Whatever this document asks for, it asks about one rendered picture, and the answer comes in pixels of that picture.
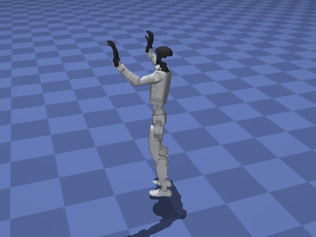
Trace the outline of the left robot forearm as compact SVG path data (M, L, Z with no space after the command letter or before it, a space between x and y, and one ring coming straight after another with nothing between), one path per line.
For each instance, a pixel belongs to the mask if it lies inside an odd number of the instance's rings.
M137 75L135 75L134 73L130 72L129 69L124 64L122 64L120 62L120 60L118 63L119 63L118 67L115 67L114 63L113 63L113 67L116 68L124 76L124 78L126 80L129 79L134 83L140 82L140 78Z

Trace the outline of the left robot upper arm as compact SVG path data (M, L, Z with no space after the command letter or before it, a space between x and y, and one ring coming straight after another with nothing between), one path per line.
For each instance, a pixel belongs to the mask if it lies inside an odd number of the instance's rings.
M131 80L129 80L129 82L133 86L141 86L150 83L156 84L159 83L161 80L163 80L161 73L152 73L150 75L141 77L139 83L134 83Z

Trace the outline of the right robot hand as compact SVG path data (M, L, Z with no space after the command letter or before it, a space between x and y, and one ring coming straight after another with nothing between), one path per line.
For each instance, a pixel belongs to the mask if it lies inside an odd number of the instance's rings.
M147 36L145 36L146 37L146 39L147 39L147 41L148 41L148 45L146 46L146 52L148 53L149 52L149 50L150 50L150 48L152 49L153 47L152 47L152 44L153 44L153 38L154 38L154 34L151 32L151 31L146 31L147 33L148 33L148 35L149 35L149 38L147 37Z

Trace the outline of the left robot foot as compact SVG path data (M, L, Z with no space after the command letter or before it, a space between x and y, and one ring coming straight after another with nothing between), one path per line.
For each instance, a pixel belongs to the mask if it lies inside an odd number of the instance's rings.
M149 195L155 196L155 197L161 197L161 196L170 197L170 196L172 196L172 191L171 191L171 189L167 189L166 192L165 191L163 192L162 188L160 188L160 189L157 189L157 190L149 191Z

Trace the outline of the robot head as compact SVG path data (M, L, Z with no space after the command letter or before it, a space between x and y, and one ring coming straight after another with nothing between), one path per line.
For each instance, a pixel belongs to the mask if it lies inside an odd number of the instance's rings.
M172 56L173 52L169 47L161 46L155 49L155 52L157 54L156 64L160 65L161 71L169 72L170 70L167 68L166 63L162 62L161 59L166 58L167 56Z

